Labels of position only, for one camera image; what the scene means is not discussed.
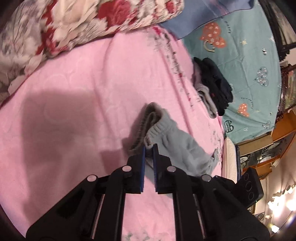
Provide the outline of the dark navy cloth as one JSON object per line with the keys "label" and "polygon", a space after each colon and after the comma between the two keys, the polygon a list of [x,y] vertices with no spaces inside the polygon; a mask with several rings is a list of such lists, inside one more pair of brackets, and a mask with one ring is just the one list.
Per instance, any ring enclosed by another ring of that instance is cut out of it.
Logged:
{"label": "dark navy cloth", "polygon": [[236,165],[237,165],[237,180],[241,177],[240,151],[239,146],[235,145]]}

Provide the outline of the teal heart-print sheet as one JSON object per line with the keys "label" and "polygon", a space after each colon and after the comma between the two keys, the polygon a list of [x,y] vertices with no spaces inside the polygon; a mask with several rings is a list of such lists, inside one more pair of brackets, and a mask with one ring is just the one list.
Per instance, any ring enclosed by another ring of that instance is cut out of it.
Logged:
{"label": "teal heart-print sheet", "polygon": [[280,102],[280,61],[267,17],[259,3],[204,24],[184,37],[189,54],[209,58],[232,88],[223,116],[234,143],[273,130]]}

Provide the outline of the dark framed picture headboard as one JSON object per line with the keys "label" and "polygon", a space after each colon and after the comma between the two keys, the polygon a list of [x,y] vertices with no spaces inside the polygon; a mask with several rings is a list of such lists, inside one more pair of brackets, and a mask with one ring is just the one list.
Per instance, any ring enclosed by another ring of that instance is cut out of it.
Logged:
{"label": "dark framed picture headboard", "polygon": [[[259,1],[273,33],[280,61],[295,49],[295,1]],[[281,66],[281,93],[277,118],[295,107],[295,65]]]}

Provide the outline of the wall lamp lights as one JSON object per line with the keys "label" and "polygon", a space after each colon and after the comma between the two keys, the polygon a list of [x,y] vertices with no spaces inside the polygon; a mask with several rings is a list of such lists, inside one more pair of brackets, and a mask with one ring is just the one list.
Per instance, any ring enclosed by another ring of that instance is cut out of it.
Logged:
{"label": "wall lamp lights", "polygon": [[264,217],[271,235],[288,227],[295,219],[295,184],[288,185],[281,192],[274,193],[267,202],[269,213]]}

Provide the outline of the folded grey pants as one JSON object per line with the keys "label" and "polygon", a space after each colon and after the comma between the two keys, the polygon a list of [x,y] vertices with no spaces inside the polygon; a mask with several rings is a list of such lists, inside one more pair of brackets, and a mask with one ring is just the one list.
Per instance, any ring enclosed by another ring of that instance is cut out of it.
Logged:
{"label": "folded grey pants", "polygon": [[206,87],[201,81],[201,70],[197,64],[194,64],[192,80],[193,86],[196,89],[199,98],[205,105],[210,118],[216,118],[218,113],[217,107],[210,97],[209,88]]}

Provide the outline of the wooden display cabinet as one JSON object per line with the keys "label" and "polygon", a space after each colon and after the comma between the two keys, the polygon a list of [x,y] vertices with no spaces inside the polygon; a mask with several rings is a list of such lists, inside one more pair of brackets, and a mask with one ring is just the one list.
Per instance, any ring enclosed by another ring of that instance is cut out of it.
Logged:
{"label": "wooden display cabinet", "polygon": [[295,141],[295,113],[285,113],[272,132],[238,145],[240,168],[244,174],[254,168],[261,180],[265,179]]}

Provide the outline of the cream quilted pillow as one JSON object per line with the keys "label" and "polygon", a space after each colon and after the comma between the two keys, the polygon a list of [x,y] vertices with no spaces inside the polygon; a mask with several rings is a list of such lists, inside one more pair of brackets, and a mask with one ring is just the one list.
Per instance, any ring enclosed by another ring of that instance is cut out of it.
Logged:
{"label": "cream quilted pillow", "polygon": [[237,155],[233,142],[227,137],[224,140],[222,155],[222,177],[237,182]]}

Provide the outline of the pink floral bed sheet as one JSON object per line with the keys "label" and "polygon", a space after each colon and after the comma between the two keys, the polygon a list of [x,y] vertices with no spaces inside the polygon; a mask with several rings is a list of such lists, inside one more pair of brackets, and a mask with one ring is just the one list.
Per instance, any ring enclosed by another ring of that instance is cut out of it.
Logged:
{"label": "pink floral bed sheet", "polygon": [[221,121],[192,85],[184,44],[160,27],[117,33],[47,60],[1,108],[1,206],[21,235],[90,174],[123,166],[147,104],[209,154]]}

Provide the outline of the red floral pillow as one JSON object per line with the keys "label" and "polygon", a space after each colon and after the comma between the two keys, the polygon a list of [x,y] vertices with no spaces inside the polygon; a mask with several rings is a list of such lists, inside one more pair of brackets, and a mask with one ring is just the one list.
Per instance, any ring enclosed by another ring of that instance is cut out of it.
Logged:
{"label": "red floral pillow", "polygon": [[184,1],[23,1],[1,29],[1,101],[48,58],[121,31],[170,20]]}

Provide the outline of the folded black pants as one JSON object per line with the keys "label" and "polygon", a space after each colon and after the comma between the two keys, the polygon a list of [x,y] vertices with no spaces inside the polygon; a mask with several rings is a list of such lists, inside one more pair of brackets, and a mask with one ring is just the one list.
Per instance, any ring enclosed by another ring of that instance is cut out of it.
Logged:
{"label": "folded black pants", "polygon": [[209,58],[193,58],[193,66],[197,64],[201,70],[201,81],[209,88],[210,97],[217,107],[217,116],[223,116],[229,104],[233,102],[232,88],[222,75],[218,66]]}

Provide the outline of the blue plaid sheet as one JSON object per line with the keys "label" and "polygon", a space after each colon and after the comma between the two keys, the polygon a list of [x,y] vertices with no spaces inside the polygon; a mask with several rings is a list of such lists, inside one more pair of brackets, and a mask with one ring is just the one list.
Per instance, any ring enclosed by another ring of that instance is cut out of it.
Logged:
{"label": "blue plaid sheet", "polygon": [[182,39],[200,26],[239,10],[251,9],[250,0],[185,0],[183,11],[160,24],[177,39]]}

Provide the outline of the grey-green fleece pants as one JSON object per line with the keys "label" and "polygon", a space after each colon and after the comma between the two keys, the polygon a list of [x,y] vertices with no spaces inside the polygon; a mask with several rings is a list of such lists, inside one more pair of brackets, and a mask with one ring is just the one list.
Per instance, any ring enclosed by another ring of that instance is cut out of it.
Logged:
{"label": "grey-green fleece pants", "polygon": [[179,129],[166,109],[155,102],[149,103],[128,152],[139,154],[142,147],[151,149],[158,145],[159,153],[170,158],[171,164],[190,176],[211,175],[219,162],[218,150],[211,154],[187,132]]}

